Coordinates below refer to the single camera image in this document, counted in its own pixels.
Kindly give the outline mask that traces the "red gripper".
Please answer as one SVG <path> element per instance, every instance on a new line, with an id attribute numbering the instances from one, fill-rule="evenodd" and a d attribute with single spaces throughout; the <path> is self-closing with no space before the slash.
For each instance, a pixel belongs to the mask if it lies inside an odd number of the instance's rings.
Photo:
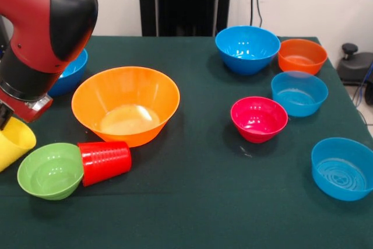
<path id="1" fill-rule="evenodd" d="M 53 99 L 44 93 L 25 93 L 11 87 L 1 87 L 0 130 L 4 130 L 13 115 L 25 122 L 38 119 L 51 105 Z"/>

